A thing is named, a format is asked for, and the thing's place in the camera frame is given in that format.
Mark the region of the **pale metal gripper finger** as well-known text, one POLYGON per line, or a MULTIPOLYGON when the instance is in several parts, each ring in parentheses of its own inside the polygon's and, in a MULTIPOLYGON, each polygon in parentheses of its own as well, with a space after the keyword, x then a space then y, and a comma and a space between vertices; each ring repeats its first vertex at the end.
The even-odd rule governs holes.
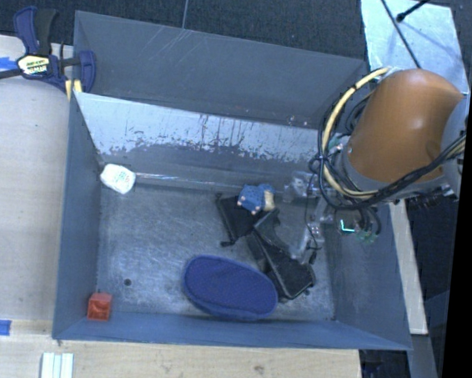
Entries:
POLYGON ((310 230, 310 239, 308 244, 309 253, 309 260, 308 263, 310 265, 314 265, 315 261, 317 260, 320 251, 323 250, 324 247, 324 236, 320 229, 312 229, 310 230))
POLYGON ((309 251, 314 250, 315 234, 309 223, 303 225, 299 241, 294 246, 294 258, 299 262, 303 262, 307 258, 309 251))

